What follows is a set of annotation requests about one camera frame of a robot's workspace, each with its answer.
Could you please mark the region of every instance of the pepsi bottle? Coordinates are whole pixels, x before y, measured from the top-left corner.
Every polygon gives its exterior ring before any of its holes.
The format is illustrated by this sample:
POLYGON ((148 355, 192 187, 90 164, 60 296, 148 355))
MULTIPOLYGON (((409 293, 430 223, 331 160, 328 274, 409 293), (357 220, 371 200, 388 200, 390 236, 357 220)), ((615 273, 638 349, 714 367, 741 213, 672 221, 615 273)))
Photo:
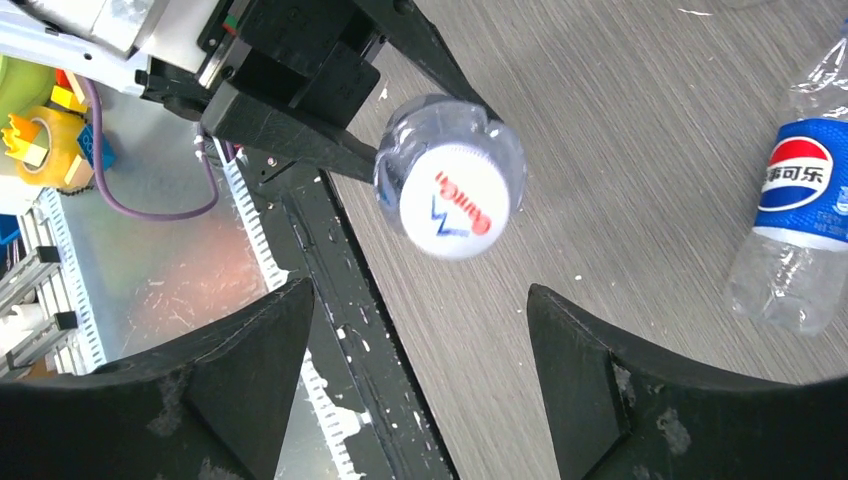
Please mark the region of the pepsi bottle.
POLYGON ((524 193, 516 133, 480 105, 425 95, 389 119, 374 169, 389 225, 420 250, 463 260, 488 250, 524 193))
POLYGON ((848 21, 789 88, 754 228, 726 297, 734 315, 815 335, 848 277, 848 21))

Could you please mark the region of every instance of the blue label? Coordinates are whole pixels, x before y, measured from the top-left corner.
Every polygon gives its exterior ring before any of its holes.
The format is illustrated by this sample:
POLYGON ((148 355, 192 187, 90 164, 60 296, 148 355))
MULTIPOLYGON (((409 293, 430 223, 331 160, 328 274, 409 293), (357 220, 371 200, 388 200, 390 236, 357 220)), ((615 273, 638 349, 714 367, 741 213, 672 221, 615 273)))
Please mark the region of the blue label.
POLYGON ((848 123, 813 119, 780 129, 754 226, 848 242, 848 123))

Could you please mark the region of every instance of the pepsi logo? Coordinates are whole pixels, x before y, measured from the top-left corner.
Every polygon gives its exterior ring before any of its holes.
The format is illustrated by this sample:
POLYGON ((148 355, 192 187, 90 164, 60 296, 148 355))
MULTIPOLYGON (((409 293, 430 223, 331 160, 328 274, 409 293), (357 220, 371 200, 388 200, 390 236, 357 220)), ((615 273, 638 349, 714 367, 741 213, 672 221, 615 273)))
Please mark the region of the pepsi logo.
POLYGON ((830 183, 833 156, 809 137, 790 137, 774 147, 766 169, 760 211, 782 212, 819 198, 830 183))

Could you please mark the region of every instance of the blue object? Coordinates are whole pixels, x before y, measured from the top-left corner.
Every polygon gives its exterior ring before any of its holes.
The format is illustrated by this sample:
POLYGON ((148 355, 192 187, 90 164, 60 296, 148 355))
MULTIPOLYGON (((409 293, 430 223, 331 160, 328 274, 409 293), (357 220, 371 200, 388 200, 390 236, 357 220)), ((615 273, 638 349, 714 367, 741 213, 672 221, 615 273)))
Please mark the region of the blue object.
POLYGON ((0 215, 0 247, 14 242, 20 235, 18 219, 11 215, 0 215))
POLYGON ((848 123, 811 119, 780 129, 755 226, 848 242, 848 123))
MULTIPOLYGON (((82 149, 82 153, 85 155, 86 160, 88 160, 91 168, 94 168, 94 154, 92 153, 92 145, 94 144, 94 130, 91 125, 86 125, 85 128, 80 132, 79 137, 77 137, 77 143, 79 143, 80 148, 82 149)), ((112 146, 109 145, 109 141, 106 140, 106 136, 103 135, 103 170, 109 170, 113 163, 115 163, 115 151, 112 150, 112 146)))

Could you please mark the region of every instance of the red stripe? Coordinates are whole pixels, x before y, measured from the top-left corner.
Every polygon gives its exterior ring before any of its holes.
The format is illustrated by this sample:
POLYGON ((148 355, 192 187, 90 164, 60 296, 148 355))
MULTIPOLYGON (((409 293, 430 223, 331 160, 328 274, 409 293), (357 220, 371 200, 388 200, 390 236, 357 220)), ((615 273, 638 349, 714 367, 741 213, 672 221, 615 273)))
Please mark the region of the red stripe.
POLYGON ((769 165, 792 158, 812 157, 827 160, 828 155, 822 148, 807 140, 790 140, 778 147, 771 155, 769 165))

